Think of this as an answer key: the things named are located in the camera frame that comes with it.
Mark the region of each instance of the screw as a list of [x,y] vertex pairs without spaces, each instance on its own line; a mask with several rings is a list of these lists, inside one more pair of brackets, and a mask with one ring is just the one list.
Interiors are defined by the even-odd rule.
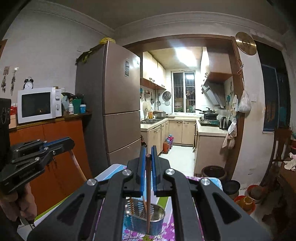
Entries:
[[132,174],[132,171],[131,171],[130,169],[124,169],[124,170],[122,171],[122,174],[125,175],[125,176],[129,176],[129,175]]
[[174,175],[174,174],[175,174],[175,170],[169,168],[169,169],[166,169],[166,170],[165,170],[165,173],[168,174],[168,175]]
[[89,186],[93,186],[93,185],[96,184],[96,179],[93,179],[93,178],[92,179],[88,179],[86,183]]
[[210,185],[210,183],[211,183],[210,180],[207,178],[201,179],[200,182],[205,186]]

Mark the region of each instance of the refrigerator label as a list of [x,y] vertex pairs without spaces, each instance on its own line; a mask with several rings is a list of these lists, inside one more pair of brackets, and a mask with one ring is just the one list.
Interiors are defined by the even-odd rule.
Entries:
[[125,67],[125,73],[124,73],[124,75],[125,75],[126,77],[129,76],[129,62],[127,62],[127,61],[126,61],[126,67]]

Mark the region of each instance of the refrigerator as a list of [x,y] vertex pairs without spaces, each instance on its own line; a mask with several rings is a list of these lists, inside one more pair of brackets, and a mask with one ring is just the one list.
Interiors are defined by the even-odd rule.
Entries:
[[83,127],[93,177],[112,164],[126,165],[139,157],[139,88],[140,58],[113,42],[98,45],[85,63],[78,62],[75,92],[84,94],[92,111]]

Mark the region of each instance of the gas stove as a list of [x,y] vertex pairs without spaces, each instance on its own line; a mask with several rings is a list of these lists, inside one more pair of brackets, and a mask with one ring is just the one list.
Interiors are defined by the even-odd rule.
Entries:
[[201,126],[219,126],[219,121],[217,120],[217,118],[215,118],[214,120],[208,120],[201,116],[199,122]]

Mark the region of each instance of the wooden door frame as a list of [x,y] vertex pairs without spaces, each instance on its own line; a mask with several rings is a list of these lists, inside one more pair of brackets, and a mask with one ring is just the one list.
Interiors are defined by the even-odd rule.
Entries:
[[0,41],[0,58],[1,58],[1,55],[2,55],[2,52],[5,47],[6,42],[7,42],[7,39]]
[[[143,52],[157,49],[172,48],[172,47],[208,47],[219,48],[227,51],[230,59],[231,72],[233,74],[233,89],[234,94],[237,95],[238,100],[242,96],[243,87],[243,73],[238,75],[240,70],[240,56],[239,50],[233,36],[213,35],[213,34],[180,34],[170,35],[164,37],[157,37],[146,39],[125,45],[131,52],[143,58]],[[229,150],[228,159],[225,164],[225,169],[228,178],[231,179],[237,164],[239,151],[242,144],[242,136],[244,132],[244,113],[238,112],[237,119],[237,137],[235,138],[235,146]]]

